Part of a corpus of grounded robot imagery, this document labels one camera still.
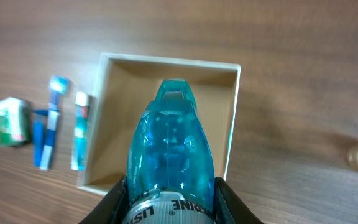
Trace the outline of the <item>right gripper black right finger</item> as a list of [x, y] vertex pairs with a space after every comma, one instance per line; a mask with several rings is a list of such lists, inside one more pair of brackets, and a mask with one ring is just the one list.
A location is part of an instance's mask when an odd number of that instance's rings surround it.
[[214, 179], [213, 213], [216, 224], [263, 224], [221, 177]]

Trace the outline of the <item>green white soap box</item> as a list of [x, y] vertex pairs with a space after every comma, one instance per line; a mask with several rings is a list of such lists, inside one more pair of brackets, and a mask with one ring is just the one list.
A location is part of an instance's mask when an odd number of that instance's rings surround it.
[[30, 141], [29, 103], [19, 98], [0, 100], [0, 146], [19, 147]]

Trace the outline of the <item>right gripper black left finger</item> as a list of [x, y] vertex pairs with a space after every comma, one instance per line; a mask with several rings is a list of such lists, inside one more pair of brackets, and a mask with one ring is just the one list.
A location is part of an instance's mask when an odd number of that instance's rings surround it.
[[128, 211], [127, 178], [123, 176], [79, 224], [121, 224]]

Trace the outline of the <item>blue mouthwash bottle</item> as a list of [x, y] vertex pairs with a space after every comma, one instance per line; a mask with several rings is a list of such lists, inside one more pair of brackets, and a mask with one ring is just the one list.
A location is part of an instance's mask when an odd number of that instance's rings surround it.
[[214, 167], [186, 80], [164, 80], [135, 130], [123, 222], [213, 223]]

